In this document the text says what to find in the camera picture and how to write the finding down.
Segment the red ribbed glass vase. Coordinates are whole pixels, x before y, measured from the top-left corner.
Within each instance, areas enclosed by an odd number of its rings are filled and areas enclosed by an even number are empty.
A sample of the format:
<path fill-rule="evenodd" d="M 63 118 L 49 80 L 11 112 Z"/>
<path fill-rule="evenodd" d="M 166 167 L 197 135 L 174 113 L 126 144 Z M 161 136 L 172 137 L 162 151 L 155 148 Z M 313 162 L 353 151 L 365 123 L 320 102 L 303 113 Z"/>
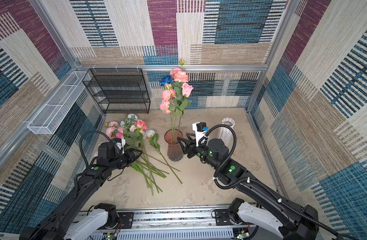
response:
<path fill-rule="evenodd" d="M 183 134 L 180 130 L 168 130 L 164 135 L 164 140 L 168 144 L 167 156 L 173 162 L 178 162 L 183 158 L 183 150 L 178 142 L 178 138 L 182 138 Z"/>

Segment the white ribbed ceramic vase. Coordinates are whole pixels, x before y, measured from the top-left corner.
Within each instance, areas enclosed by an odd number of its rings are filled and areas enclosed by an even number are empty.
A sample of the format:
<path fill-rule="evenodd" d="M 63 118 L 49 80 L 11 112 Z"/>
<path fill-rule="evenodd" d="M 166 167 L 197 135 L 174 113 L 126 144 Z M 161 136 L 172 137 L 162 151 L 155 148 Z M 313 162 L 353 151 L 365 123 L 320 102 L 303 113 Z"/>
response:
<path fill-rule="evenodd" d="M 234 129 L 235 121 L 232 118 L 224 118 L 222 120 L 222 124 L 229 126 L 231 129 Z M 225 127 L 219 128 L 218 139 L 221 139 L 226 147 L 228 147 L 229 149 L 231 148 L 233 142 L 233 135 L 228 128 Z"/>

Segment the pink double rose stem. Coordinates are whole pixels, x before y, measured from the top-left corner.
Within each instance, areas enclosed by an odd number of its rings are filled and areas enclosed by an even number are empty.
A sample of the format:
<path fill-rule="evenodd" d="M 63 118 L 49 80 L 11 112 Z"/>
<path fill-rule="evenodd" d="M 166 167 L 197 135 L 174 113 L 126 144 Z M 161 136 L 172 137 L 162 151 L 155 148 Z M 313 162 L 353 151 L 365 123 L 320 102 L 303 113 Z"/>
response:
<path fill-rule="evenodd" d="M 176 91 L 172 88 L 171 84 L 165 84 L 164 85 L 164 90 L 162 91 L 161 98 L 162 98 L 162 102 L 160 104 L 160 110 L 164 114 L 169 114 L 170 115 L 171 130 L 173 131 L 175 129 L 174 99 L 176 98 Z"/>

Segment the pink single rose stem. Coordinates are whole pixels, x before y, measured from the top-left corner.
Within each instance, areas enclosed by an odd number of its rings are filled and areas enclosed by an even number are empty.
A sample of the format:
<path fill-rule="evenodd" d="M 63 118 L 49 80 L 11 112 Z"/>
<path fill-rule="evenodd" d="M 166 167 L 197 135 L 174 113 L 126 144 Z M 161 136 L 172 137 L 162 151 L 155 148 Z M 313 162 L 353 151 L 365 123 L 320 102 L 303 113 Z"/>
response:
<path fill-rule="evenodd" d="M 175 87 L 176 91 L 176 114 L 178 116 L 178 130 L 180 130 L 181 119 L 184 115 L 184 110 L 191 104 L 192 100 L 189 99 L 193 86 L 188 83 L 179 83 L 178 87 Z"/>

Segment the blue artificial rose stem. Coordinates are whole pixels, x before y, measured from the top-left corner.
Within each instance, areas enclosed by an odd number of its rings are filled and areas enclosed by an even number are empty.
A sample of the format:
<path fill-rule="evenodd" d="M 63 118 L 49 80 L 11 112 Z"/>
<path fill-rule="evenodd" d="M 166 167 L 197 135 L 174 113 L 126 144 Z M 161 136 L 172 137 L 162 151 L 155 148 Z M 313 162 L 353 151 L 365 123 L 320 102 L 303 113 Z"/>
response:
<path fill-rule="evenodd" d="M 166 77 L 163 77 L 159 83 L 160 85 L 163 87 L 165 86 L 166 84 L 171 84 L 173 82 L 173 79 L 170 75 L 166 76 Z"/>

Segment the pink rose stem with bud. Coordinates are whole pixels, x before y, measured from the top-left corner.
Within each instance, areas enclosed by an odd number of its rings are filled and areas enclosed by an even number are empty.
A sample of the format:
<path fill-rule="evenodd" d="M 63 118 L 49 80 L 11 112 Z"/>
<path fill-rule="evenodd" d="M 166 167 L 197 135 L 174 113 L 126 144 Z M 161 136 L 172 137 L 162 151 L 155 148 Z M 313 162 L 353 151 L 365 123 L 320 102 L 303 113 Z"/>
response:
<path fill-rule="evenodd" d="M 172 81 L 179 83 L 188 83 L 189 80 L 188 73 L 182 69 L 183 65 L 185 64 L 185 60 L 181 58 L 178 61 L 178 64 L 180 65 L 180 68 L 174 68 L 170 71 L 170 77 Z"/>

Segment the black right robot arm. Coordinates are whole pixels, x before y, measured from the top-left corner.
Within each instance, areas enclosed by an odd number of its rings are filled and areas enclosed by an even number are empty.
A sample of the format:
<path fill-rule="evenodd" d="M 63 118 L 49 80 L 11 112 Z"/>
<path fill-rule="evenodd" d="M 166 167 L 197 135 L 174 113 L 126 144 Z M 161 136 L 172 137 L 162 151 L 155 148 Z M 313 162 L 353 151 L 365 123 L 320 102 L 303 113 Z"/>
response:
<path fill-rule="evenodd" d="M 276 193 L 233 159 L 222 166 L 221 163 L 229 154 L 222 140 L 212 139 L 204 146 L 197 146 L 195 139 L 178 138 L 178 142 L 188 158 L 199 157 L 201 162 L 219 170 L 218 181 L 222 185 L 231 185 L 259 204 L 259 207 L 255 207 L 236 198 L 228 208 L 233 223 L 255 224 L 283 240 L 316 239 L 319 227 L 306 217 L 317 220 L 317 211 L 311 206 L 302 207 Z"/>

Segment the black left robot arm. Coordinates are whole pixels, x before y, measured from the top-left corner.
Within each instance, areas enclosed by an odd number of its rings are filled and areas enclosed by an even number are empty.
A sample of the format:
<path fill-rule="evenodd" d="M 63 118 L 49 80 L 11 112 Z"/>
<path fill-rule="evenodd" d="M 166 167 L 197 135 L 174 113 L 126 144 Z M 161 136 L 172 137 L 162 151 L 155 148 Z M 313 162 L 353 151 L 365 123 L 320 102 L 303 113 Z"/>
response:
<path fill-rule="evenodd" d="M 74 180 L 73 190 L 36 227 L 26 228 L 21 240 L 85 240 L 100 227 L 115 228 L 119 216 L 111 204 L 99 204 L 82 221 L 73 224 L 90 197 L 111 177 L 114 170 L 133 164 L 142 151 L 125 148 L 121 139 L 102 143 L 98 155 Z"/>

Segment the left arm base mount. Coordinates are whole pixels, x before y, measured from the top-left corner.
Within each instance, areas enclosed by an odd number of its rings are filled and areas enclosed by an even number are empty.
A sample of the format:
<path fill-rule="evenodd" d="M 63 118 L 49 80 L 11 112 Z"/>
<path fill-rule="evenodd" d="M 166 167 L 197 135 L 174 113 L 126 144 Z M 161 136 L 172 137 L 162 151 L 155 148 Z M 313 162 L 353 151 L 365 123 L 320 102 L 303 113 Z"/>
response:
<path fill-rule="evenodd" d="M 94 210 L 105 210 L 108 213 L 106 223 L 99 227 L 99 230 L 123 230 L 131 229 L 133 224 L 134 212 L 118 212 L 115 205 L 100 203 L 94 206 Z"/>

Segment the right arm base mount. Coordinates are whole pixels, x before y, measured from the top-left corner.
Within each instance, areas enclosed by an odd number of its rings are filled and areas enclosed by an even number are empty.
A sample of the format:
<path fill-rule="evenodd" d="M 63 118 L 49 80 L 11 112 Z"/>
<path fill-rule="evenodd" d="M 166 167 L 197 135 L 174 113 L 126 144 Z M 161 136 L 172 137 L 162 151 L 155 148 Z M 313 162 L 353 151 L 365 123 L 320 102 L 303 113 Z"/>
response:
<path fill-rule="evenodd" d="M 245 201 L 239 198 L 233 200 L 227 209 L 215 209 L 211 216 L 215 219 L 217 226 L 242 225 L 245 222 L 238 216 L 238 208 Z"/>

